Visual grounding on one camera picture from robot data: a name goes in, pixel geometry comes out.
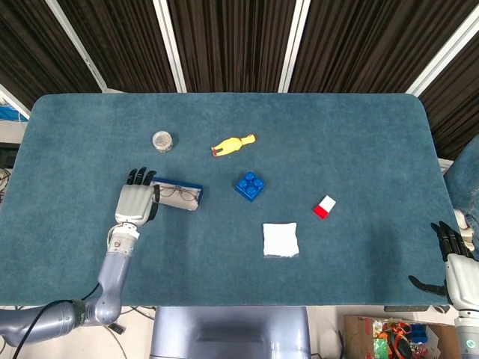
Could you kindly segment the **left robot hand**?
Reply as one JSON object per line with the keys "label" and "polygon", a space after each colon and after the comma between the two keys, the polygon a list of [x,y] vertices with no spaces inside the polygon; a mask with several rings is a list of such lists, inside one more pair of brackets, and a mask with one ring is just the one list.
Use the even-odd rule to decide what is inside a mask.
{"label": "left robot hand", "polygon": [[151,185],[155,175],[156,171],[147,171],[146,167],[129,172],[115,209],[117,224],[142,227],[155,218],[160,200],[159,185]]}

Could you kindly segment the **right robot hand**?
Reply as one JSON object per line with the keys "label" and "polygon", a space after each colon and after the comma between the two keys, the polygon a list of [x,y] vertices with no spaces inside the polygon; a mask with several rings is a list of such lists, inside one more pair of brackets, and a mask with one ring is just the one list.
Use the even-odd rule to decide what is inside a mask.
{"label": "right robot hand", "polygon": [[462,236],[445,222],[430,226],[439,241],[445,283],[442,286],[427,284],[412,275],[409,281],[423,292],[447,298],[457,311],[479,313],[479,260],[466,247]]}

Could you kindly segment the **blue and white glasses case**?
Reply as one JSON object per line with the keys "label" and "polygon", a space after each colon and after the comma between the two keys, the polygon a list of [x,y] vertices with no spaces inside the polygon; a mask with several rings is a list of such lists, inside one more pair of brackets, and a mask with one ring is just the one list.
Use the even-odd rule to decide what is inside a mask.
{"label": "blue and white glasses case", "polygon": [[202,185],[193,184],[190,182],[181,182],[181,181],[172,180],[172,179],[165,179],[161,177],[154,177],[152,180],[152,183],[154,185],[166,184],[166,185],[179,185],[179,186],[188,187],[188,188],[196,188],[198,190],[197,200],[185,201],[185,200],[182,200],[180,197],[168,197],[168,198],[159,197],[159,203],[165,206],[171,206],[174,208],[184,209],[187,211],[195,211],[199,207],[199,204],[201,202],[201,197],[203,194]]}

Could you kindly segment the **wire-frame eyeglasses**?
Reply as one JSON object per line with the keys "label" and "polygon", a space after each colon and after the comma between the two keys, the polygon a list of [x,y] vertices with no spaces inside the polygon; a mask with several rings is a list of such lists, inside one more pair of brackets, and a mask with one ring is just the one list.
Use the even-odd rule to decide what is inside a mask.
{"label": "wire-frame eyeglasses", "polygon": [[159,185],[159,193],[161,198],[180,197],[185,201],[197,200],[198,190],[196,188],[188,188],[179,185]]}

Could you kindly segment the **cardboard box of toys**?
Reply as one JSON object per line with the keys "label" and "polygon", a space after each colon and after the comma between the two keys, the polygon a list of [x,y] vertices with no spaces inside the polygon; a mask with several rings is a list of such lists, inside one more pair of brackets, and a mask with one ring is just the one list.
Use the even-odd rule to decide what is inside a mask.
{"label": "cardboard box of toys", "polygon": [[[409,338],[400,336],[391,340],[383,326],[392,322],[427,325],[427,343],[412,343]],[[375,338],[387,340],[389,359],[461,359],[457,334],[451,325],[412,322],[404,319],[345,317],[346,359],[374,359],[373,340]]]}

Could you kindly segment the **black equipment box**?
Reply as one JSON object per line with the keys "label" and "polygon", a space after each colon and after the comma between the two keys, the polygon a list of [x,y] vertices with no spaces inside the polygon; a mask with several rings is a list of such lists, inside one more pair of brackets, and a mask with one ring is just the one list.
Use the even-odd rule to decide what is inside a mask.
{"label": "black equipment box", "polygon": [[0,142],[0,168],[13,168],[20,144]]}

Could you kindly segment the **blue plastic bin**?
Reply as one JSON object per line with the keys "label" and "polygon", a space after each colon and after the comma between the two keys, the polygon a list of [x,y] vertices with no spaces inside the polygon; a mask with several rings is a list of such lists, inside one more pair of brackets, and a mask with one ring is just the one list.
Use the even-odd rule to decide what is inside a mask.
{"label": "blue plastic bin", "polygon": [[414,323],[410,325],[409,340],[412,343],[427,343],[427,325]]}

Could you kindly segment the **round silver jar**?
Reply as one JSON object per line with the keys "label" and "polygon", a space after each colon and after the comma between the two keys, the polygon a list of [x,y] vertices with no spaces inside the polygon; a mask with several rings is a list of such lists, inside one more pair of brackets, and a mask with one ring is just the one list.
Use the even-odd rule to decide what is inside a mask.
{"label": "round silver jar", "polygon": [[167,131],[158,131],[153,134],[152,144],[159,153],[167,153],[174,146],[173,137]]}

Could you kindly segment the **orange black goggles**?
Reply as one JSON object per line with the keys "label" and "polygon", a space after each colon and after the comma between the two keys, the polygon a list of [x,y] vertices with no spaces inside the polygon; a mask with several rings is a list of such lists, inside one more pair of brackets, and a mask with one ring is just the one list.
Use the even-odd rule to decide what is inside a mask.
{"label": "orange black goggles", "polygon": [[393,340],[396,336],[409,338],[412,331],[411,325],[406,322],[392,322],[383,326],[388,333],[388,337]]}

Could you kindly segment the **yellow rubber chicken toy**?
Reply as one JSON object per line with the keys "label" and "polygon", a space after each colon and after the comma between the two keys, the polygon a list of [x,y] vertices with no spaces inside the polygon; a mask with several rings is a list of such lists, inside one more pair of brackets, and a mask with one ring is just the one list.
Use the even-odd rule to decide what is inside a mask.
{"label": "yellow rubber chicken toy", "polygon": [[253,144],[257,140],[255,134],[249,134],[245,137],[231,137],[223,140],[220,144],[211,147],[213,156],[226,156],[240,150],[245,145]]}

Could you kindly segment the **blue building block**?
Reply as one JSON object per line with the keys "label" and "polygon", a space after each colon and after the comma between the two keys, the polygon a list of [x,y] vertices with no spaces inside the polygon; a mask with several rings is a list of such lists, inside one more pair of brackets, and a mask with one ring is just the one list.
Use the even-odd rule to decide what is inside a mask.
{"label": "blue building block", "polygon": [[263,191],[265,182],[253,172],[246,173],[235,185],[235,190],[249,202]]}

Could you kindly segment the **white cloth in plastic bag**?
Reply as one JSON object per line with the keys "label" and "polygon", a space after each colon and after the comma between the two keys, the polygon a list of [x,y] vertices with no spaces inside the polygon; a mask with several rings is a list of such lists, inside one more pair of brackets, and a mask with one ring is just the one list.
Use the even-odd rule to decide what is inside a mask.
{"label": "white cloth in plastic bag", "polygon": [[263,255],[292,258],[299,255],[297,223],[263,224]]}

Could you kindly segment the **red and white block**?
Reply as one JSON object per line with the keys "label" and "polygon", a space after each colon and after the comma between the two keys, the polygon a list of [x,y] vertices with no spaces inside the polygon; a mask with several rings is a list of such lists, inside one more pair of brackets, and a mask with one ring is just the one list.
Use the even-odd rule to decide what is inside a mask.
{"label": "red and white block", "polygon": [[326,219],[332,211],[336,201],[330,196],[326,195],[314,208],[314,214],[320,219]]}

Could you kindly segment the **blue-grey robot torso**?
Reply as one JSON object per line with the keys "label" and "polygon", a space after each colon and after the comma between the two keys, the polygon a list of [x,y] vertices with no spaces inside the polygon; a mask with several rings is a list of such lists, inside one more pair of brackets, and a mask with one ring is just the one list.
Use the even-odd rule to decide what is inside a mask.
{"label": "blue-grey robot torso", "polygon": [[305,307],[157,307],[150,359],[311,359]]}

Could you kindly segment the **blue carpet table mat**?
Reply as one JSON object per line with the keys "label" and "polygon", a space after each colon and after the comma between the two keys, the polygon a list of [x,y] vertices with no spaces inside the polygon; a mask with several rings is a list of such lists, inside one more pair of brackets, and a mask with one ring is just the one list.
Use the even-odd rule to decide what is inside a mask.
{"label": "blue carpet table mat", "polygon": [[[155,132],[174,146],[159,153]],[[211,147],[257,140],[226,156]],[[69,93],[34,104],[0,206],[0,305],[96,284],[134,168],[202,185],[140,232],[126,305],[444,304],[430,224],[455,217],[421,101],[407,94]],[[248,172],[264,182],[249,202]],[[326,219],[313,208],[336,204]],[[297,223],[299,255],[263,255],[263,224]]]}

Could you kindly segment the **dark brown pleated curtain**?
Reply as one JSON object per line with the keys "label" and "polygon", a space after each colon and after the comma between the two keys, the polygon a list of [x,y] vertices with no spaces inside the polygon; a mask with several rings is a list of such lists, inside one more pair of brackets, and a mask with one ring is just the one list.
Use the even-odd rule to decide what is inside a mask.
{"label": "dark brown pleated curtain", "polygon": [[[296,0],[167,0],[188,92],[276,92]],[[153,0],[58,0],[108,90],[177,91]],[[288,92],[405,93],[479,0],[311,0]],[[44,0],[0,0],[0,84],[99,93]],[[436,151],[479,135],[479,32],[418,97]]]}

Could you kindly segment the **white metal frame post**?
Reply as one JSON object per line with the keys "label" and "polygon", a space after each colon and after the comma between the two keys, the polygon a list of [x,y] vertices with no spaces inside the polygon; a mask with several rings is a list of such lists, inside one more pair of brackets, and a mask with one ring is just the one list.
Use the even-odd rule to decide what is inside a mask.
{"label": "white metal frame post", "polygon": [[279,93],[287,93],[290,89],[310,5],[311,0],[296,0],[278,85]]}
{"label": "white metal frame post", "polygon": [[167,0],[153,0],[172,77],[178,93],[186,93],[186,82]]}
{"label": "white metal frame post", "polygon": [[478,32],[479,4],[433,56],[415,81],[408,87],[406,93],[419,97]]}
{"label": "white metal frame post", "polygon": [[69,38],[70,42],[73,44],[76,51],[79,53],[80,58],[85,63],[85,66],[93,76],[95,82],[97,83],[100,91],[105,93],[108,90],[106,82],[100,71],[97,69],[96,64],[93,62],[91,56],[88,54],[87,49],[83,45],[82,41],[79,39],[78,34],[67,18],[65,12],[61,8],[58,0],[44,0],[48,8],[52,11],[52,14],[58,21],[61,28],[64,30],[65,34]]}
{"label": "white metal frame post", "polygon": [[0,97],[15,108],[24,118],[30,118],[30,110],[2,84],[0,84]]}

